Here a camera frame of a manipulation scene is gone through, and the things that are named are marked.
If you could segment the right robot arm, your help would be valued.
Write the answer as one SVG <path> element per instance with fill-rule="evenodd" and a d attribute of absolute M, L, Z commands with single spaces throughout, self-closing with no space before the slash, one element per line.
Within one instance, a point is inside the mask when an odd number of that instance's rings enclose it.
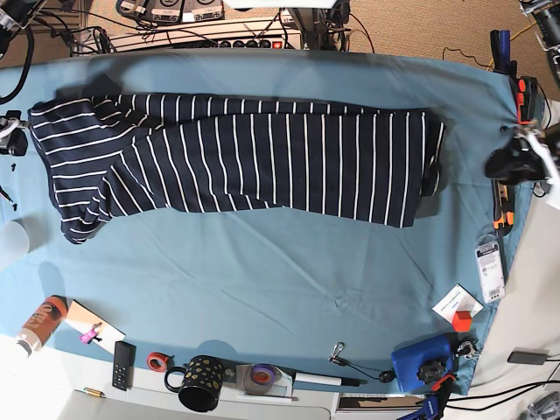
<path fill-rule="evenodd" d="M 5 105 L 14 100 L 23 89 L 32 65 L 35 51 L 35 38 L 30 22 L 43 7 L 44 1 L 9 0 L 1 2 L 1 59 L 8 52 L 12 40 L 23 32 L 26 37 L 26 53 L 19 80 L 13 90 L 1 97 Z M 1 154 L 22 157 L 28 149 L 28 141 L 24 129 L 27 122 L 21 120 L 22 113 L 10 110 L 1 115 Z"/>

